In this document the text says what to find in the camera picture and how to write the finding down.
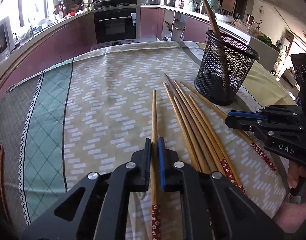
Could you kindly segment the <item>pink sleeved forearm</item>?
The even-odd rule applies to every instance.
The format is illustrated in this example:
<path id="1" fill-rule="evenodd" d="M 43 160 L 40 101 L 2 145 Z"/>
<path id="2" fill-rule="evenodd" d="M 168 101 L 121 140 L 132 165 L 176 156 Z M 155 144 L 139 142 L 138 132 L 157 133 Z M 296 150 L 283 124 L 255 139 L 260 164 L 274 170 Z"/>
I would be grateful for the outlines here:
<path id="1" fill-rule="evenodd" d="M 302 196 L 300 204 L 282 203 L 273 220 L 288 238 L 297 232 L 297 239 L 306 239 L 306 196 Z"/>

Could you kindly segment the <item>right hand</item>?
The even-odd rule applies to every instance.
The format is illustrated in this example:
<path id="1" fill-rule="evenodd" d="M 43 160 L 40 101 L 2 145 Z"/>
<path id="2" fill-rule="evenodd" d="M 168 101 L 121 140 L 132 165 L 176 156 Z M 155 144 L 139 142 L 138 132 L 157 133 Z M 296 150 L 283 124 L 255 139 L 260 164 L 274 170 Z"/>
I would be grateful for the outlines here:
<path id="1" fill-rule="evenodd" d="M 287 182 L 290 189 L 295 189 L 299 183 L 299 177 L 306 178 L 306 167 L 289 161 Z"/>

